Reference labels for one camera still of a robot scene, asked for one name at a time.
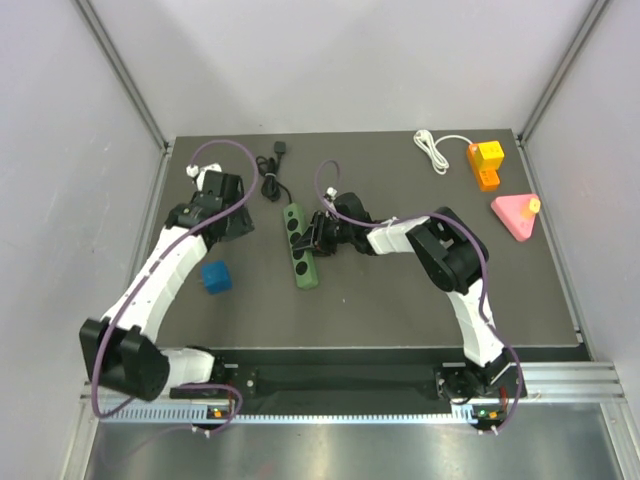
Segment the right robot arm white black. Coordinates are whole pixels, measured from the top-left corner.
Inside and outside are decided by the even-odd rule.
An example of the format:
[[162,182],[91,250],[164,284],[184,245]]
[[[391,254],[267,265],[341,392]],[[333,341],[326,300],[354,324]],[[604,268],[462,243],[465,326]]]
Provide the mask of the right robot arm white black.
[[463,338],[464,365],[435,371],[440,396],[458,405],[493,395],[505,402],[522,396],[520,362],[497,332],[489,305],[488,251],[450,208],[405,220],[375,220],[352,192],[329,189],[323,202],[326,208],[291,237],[294,255],[331,256],[342,244],[369,256],[415,255],[447,295]]

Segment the green power strip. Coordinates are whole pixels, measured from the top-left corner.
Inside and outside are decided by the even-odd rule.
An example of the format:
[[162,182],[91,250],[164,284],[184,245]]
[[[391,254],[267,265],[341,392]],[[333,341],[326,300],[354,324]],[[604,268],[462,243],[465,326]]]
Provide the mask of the green power strip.
[[284,208],[283,216],[296,286],[302,290],[315,288],[319,279],[315,259],[307,246],[310,232],[304,210],[298,203],[290,203]]

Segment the pink triangular socket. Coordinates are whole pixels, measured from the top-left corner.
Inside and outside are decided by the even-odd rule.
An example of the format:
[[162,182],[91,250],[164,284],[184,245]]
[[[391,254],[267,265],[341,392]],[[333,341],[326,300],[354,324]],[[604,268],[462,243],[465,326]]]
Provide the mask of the pink triangular socket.
[[523,205],[532,196],[539,199],[536,194],[530,193],[499,196],[491,202],[493,212],[509,233],[519,242],[527,241],[531,237],[537,215],[539,214],[530,219],[523,218],[521,215]]

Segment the blue cube plug adapter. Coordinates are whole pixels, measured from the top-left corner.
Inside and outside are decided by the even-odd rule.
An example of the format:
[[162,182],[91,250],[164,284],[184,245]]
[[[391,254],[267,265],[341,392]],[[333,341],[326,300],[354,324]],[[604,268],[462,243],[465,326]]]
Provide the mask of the blue cube plug adapter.
[[228,266],[222,260],[203,265],[200,276],[204,289],[210,295],[229,291],[233,287]]

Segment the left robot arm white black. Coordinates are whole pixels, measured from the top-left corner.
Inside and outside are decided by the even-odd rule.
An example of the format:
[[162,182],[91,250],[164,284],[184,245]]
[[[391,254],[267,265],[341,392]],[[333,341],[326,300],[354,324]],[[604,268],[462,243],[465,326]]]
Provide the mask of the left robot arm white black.
[[172,208],[149,258],[122,297],[99,320],[88,319],[79,339],[92,387],[152,401],[193,384],[205,396],[226,387],[225,370],[200,347],[162,350],[160,326],[191,271],[220,242],[253,231],[240,176],[219,165],[192,167],[196,190]]

